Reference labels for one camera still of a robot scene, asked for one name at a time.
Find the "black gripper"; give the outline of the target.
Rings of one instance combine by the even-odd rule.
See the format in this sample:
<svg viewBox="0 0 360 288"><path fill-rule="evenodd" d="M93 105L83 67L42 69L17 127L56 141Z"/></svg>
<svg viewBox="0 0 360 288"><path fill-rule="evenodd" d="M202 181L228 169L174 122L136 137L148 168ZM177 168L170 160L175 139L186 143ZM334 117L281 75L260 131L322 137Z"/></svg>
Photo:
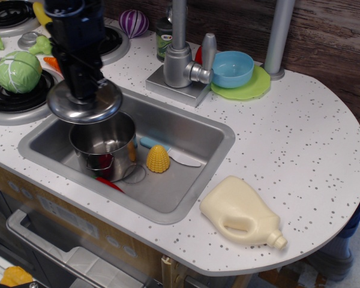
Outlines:
<svg viewBox="0 0 360 288"><path fill-rule="evenodd" d="M74 98L91 98L104 78L99 46L105 39L101 11L47 12L53 55Z"/></svg>

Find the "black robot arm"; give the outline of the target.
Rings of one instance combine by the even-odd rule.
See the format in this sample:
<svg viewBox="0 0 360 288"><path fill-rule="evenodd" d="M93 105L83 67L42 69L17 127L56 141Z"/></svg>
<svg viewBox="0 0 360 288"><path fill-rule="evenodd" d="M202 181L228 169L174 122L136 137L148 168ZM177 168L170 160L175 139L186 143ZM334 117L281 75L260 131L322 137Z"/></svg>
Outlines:
<svg viewBox="0 0 360 288"><path fill-rule="evenodd" d="M106 37L102 1L45 1L46 24L65 82L74 98L94 96L104 76L99 46Z"/></svg>

